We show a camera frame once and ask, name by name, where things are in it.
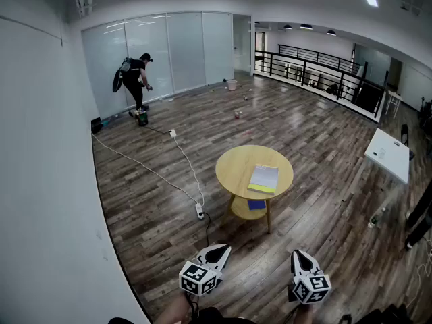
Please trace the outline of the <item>person's right forearm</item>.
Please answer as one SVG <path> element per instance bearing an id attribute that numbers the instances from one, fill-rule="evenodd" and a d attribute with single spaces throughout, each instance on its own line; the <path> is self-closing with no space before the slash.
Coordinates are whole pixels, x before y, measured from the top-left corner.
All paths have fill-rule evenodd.
<path id="1" fill-rule="evenodd" d="M 301 304 L 294 317 L 293 324 L 312 324 L 313 323 L 313 305 Z"/>

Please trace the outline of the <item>black chair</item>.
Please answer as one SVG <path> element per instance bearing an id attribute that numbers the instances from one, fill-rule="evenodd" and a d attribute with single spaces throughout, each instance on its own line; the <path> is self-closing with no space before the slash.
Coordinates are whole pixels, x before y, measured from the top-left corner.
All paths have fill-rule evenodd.
<path id="1" fill-rule="evenodd" d="M 409 147 L 409 134 L 408 134 L 408 125 L 402 124 L 401 127 L 401 142 L 406 147 Z M 413 160 L 415 153 L 409 148 L 409 161 Z"/>

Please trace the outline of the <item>black bag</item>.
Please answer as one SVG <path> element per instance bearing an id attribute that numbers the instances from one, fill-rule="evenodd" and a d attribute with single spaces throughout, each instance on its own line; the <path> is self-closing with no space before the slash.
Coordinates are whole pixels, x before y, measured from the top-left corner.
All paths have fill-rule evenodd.
<path id="1" fill-rule="evenodd" d="M 338 324 L 413 324 L 413 321 L 404 304 L 399 307 L 391 304 L 384 311 L 372 310 L 355 323 L 351 314 L 343 315 Z"/>

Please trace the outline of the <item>white stool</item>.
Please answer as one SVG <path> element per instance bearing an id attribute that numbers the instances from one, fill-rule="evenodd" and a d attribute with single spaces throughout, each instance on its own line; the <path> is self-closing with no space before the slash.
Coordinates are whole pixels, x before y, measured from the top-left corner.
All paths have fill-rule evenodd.
<path id="1" fill-rule="evenodd" d="M 402 97 L 398 93 L 393 92 L 391 90 L 389 90 L 387 93 L 389 95 L 389 99 L 387 102 L 387 107 L 386 107 L 385 113 L 388 113 L 390 105 L 393 105 L 394 106 L 394 117 L 396 117 L 397 112 L 398 112 L 398 108 L 400 106 L 400 103 L 402 102 Z"/>

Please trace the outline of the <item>black metal railing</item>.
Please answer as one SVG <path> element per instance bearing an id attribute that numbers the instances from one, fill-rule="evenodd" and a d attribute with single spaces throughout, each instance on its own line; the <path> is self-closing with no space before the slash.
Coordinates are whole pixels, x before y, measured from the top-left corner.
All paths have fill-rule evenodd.
<path id="1" fill-rule="evenodd" d="M 356 74 L 362 66 L 361 64 L 356 63 L 352 60 L 346 60 L 342 59 L 341 57 L 336 57 L 330 54 L 300 47 L 278 44 L 278 50 L 280 55 L 287 55 L 295 59 L 311 61 L 320 65 L 326 65 L 333 69 L 341 70 L 343 72 L 349 72 L 352 74 Z"/>
<path id="2" fill-rule="evenodd" d="M 256 50 L 254 73 L 301 87 L 378 122 L 385 100 L 385 87 L 367 79 L 368 63 L 356 74 L 279 52 Z"/>

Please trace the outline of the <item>white desk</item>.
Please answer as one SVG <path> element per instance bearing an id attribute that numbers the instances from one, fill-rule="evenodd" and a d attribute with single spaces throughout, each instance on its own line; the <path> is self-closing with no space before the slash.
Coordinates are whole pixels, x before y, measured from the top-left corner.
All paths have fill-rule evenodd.
<path id="1" fill-rule="evenodd" d="M 400 146 L 396 146 L 394 142 L 399 142 Z M 380 159 L 373 155 L 373 151 L 378 151 L 379 149 L 385 149 L 385 157 Z M 350 194 L 354 194 L 360 177 L 369 163 L 377 165 L 379 168 L 385 170 L 391 179 L 396 181 L 396 184 L 388 192 L 385 200 L 378 206 L 377 210 L 372 216 L 378 216 L 381 214 L 380 211 L 383 207 L 389 208 L 389 204 L 395 200 L 401 193 L 402 189 L 408 185 L 409 181 L 409 148 L 402 144 L 402 142 L 396 140 L 394 137 L 390 136 L 388 133 L 377 128 L 373 137 L 364 152 L 364 157 L 360 168 L 357 171 L 354 180 L 352 181 L 349 189 L 346 192 L 344 199 Z"/>

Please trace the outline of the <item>black tripod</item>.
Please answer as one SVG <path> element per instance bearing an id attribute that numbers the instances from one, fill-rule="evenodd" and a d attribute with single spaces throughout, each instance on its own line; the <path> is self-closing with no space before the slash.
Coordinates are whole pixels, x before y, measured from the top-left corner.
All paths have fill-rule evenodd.
<path id="1" fill-rule="evenodd" d="M 415 206 L 414 211 L 406 213 L 407 228 L 413 228 L 423 214 L 425 214 L 423 219 L 406 238 L 405 250 L 410 250 L 432 227 L 432 180 Z"/>

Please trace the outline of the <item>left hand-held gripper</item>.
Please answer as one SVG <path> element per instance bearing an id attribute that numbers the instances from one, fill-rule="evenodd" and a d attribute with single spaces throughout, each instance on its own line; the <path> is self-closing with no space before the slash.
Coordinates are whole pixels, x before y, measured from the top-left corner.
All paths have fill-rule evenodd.
<path id="1" fill-rule="evenodd" d="M 180 289 L 195 296 L 211 292 L 221 280 L 221 271 L 225 268 L 231 251 L 229 244 L 216 244 L 202 249 L 196 258 L 208 266 L 186 261 L 179 272 Z"/>

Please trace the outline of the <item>person's left forearm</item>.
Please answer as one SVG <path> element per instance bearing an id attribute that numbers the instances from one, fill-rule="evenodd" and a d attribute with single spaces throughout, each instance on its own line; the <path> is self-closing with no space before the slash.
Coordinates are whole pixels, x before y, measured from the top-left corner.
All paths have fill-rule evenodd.
<path id="1" fill-rule="evenodd" d="M 159 315 L 155 324 L 181 323 L 190 310 L 189 301 L 184 292 L 178 294 L 170 305 Z"/>

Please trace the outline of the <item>round wooden table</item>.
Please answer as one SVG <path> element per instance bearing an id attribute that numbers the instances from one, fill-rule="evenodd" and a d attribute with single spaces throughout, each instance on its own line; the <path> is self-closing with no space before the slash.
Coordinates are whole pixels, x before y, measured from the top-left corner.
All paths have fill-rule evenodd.
<path id="1" fill-rule="evenodd" d="M 256 165 L 277 167 L 279 177 L 274 195 L 248 189 Z M 281 153 L 265 146 L 244 145 L 226 151 L 217 160 L 216 176 L 219 183 L 230 193 L 224 219 L 234 215 L 243 220 L 254 221 L 265 217 L 271 232 L 271 200 L 282 195 L 292 185 L 294 170 Z M 247 200 L 264 200 L 266 209 L 250 211 Z"/>

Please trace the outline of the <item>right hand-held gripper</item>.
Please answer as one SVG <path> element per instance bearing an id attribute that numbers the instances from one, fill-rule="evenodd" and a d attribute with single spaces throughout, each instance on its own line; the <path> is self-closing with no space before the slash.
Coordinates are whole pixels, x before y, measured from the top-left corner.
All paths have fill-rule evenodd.
<path id="1" fill-rule="evenodd" d="M 304 251 L 294 250 L 291 254 L 291 272 L 295 277 L 288 287 L 288 301 L 299 301 L 301 304 L 324 301 L 332 287 L 327 274 L 315 275 L 320 270 L 315 258 Z"/>

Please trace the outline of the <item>frosted glass partition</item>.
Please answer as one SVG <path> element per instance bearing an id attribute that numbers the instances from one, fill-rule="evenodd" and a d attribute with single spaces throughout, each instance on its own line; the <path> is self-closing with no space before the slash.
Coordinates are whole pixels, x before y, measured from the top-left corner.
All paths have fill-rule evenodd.
<path id="1" fill-rule="evenodd" d="M 125 88 L 112 91 L 126 57 L 148 53 L 152 91 L 145 103 L 234 77 L 232 15 L 223 12 L 162 13 L 116 20 L 82 31 L 90 85 L 105 119 L 135 105 Z"/>

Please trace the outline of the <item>yellow and grey booklet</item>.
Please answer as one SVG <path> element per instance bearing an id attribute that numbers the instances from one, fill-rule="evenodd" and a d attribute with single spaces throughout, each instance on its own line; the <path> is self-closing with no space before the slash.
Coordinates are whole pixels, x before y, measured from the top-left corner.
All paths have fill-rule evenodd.
<path id="1" fill-rule="evenodd" d="M 274 195 L 277 190 L 279 169 L 265 165 L 256 165 L 248 189 L 263 194 Z"/>

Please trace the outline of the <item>glass door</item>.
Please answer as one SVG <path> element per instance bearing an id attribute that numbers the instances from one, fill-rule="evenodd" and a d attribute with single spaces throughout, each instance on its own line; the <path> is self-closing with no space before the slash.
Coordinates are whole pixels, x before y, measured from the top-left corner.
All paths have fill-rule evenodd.
<path id="1" fill-rule="evenodd" d="M 234 69 L 250 73 L 251 69 L 251 26 L 250 16 L 233 15 Z"/>

